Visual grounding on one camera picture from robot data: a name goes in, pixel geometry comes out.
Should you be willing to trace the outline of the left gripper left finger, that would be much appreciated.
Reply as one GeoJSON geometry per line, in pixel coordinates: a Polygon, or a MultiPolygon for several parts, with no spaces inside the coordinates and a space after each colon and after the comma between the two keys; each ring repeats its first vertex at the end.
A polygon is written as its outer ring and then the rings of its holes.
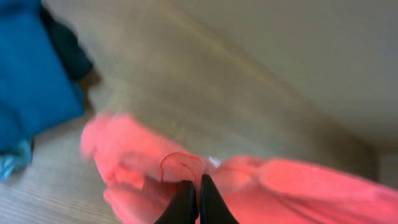
{"type": "Polygon", "coordinates": [[[195,224],[198,216],[195,186],[192,182],[184,180],[155,224],[195,224]]]}

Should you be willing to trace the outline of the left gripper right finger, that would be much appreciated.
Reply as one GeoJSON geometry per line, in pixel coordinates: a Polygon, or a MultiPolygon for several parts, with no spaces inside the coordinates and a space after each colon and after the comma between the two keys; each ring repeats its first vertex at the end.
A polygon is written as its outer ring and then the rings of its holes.
{"type": "Polygon", "coordinates": [[[200,223],[238,224],[208,174],[203,174],[201,179],[200,223]]]}

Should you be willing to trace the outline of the red printed t-shirt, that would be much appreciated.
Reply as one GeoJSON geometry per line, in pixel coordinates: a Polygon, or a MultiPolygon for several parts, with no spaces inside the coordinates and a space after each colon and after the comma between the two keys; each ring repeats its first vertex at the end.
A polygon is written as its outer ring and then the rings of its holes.
{"type": "Polygon", "coordinates": [[[123,223],[154,223],[187,180],[208,174],[238,223],[396,223],[397,191],[327,167],[289,159],[192,154],[132,116],[98,114],[81,151],[95,161],[104,198],[123,223]]]}

